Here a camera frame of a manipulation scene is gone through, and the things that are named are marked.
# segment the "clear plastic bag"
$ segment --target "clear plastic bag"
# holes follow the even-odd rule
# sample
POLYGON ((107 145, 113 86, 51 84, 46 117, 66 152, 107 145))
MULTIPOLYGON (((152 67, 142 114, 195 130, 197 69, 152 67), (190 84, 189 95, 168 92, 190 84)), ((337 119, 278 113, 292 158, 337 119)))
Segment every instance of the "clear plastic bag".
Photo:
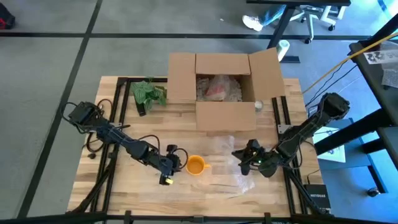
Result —
POLYGON ((227 75, 216 75, 210 81, 209 89, 207 89, 206 101, 223 101, 229 95, 231 80, 227 75))

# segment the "cardboard box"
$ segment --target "cardboard box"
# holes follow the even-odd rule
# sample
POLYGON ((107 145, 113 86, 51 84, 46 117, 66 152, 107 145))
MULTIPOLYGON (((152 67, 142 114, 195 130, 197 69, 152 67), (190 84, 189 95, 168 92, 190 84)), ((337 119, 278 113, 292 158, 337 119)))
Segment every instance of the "cardboard box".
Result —
POLYGON ((197 130, 256 129, 256 100, 285 95, 276 49, 253 54, 172 53, 169 58, 167 99, 196 102, 197 130), (243 102, 196 101, 197 77, 232 75, 241 84, 243 102))

